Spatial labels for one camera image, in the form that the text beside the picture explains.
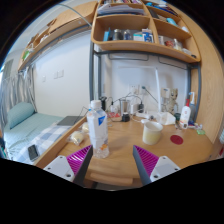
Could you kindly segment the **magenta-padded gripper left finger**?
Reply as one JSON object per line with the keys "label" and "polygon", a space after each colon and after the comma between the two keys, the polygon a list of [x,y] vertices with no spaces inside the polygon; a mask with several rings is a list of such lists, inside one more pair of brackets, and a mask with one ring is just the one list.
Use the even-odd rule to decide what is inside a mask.
{"label": "magenta-padded gripper left finger", "polygon": [[92,155],[93,147],[89,145],[69,156],[59,155],[44,170],[78,186],[83,186]]}

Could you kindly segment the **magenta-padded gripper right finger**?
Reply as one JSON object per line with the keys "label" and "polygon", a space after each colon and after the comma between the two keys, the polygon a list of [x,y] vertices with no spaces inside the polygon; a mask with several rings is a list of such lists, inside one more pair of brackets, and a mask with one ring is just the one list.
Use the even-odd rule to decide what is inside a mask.
{"label": "magenta-padded gripper right finger", "polygon": [[180,170],[167,156],[158,157],[136,145],[133,146],[133,157],[143,185],[148,185]]}

